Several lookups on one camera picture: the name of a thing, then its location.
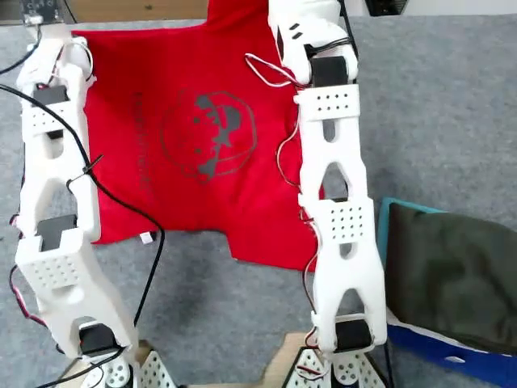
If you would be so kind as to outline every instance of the blue fabric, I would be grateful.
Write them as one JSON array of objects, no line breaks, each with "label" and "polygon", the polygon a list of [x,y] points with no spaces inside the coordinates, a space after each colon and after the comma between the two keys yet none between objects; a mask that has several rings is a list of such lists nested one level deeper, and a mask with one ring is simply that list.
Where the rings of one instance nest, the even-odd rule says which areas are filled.
[{"label": "blue fabric", "polygon": [[[377,231],[377,246],[380,259],[385,265],[388,236],[389,236],[389,206],[397,203],[425,213],[444,213],[443,210],[433,209],[396,198],[384,198],[379,212]],[[457,372],[477,377],[483,381],[491,382],[502,387],[517,387],[517,357],[504,356],[496,353],[474,352],[464,348],[446,344],[439,339],[420,335],[405,327],[388,326],[388,334],[391,341],[420,357],[437,365],[453,369]],[[455,363],[445,360],[446,357],[455,356],[465,363]]]}]

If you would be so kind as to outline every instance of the green fabric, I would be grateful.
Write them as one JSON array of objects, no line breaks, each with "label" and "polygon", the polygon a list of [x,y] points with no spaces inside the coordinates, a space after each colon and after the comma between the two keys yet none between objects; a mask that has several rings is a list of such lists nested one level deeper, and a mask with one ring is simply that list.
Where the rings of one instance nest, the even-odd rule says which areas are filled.
[{"label": "green fabric", "polygon": [[389,208],[386,297],[404,323],[517,354],[517,233],[450,213]]}]

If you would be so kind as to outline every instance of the printed logo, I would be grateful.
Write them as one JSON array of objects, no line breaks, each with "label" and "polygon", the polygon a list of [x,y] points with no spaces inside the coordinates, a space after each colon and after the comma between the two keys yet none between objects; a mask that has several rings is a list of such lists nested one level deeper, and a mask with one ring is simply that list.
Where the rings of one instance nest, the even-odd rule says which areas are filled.
[{"label": "printed logo", "polygon": [[257,130],[250,107],[230,93],[182,91],[164,116],[160,141],[183,174],[207,183],[246,164],[257,146]]}]

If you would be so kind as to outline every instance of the red cloth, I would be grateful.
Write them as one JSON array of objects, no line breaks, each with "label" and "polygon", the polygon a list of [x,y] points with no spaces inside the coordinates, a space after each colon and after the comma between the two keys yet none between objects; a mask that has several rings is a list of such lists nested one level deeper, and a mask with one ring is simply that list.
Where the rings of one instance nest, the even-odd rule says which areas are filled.
[{"label": "red cloth", "polygon": [[[86,114],[99,180],[168,230],[219,230],[236,259],[303,268],[315,238],[275,163],[295,91],[265,85],[244,61],[279,64],[267,1],[213,0],[196,27],[77,34],[95,59]],[[297,180],[300,165],[297,138],[282,166]],[[101,192],[99,203],[100,243],[154,229]]]}]

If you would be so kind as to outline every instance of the teal fabric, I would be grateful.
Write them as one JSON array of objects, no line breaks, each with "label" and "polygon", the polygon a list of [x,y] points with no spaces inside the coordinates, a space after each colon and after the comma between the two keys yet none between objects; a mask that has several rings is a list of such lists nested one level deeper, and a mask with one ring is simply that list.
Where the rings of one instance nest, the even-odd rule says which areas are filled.
[{"label": "teal fabric", "polygon": [[389,232],[389,206],[391,204],[399,204],[408,208],[417,209],[424,213],[442,213],[443,210],[430,208],[423,205],[417,205],[407,200],[399,200],[397,198],[385,197],[382,199],[379,212],[379,222],[377,226],[377,247],[379,249],[380,261],[382,265],[386,265],[386,255],[388,252],[388,232]]}]

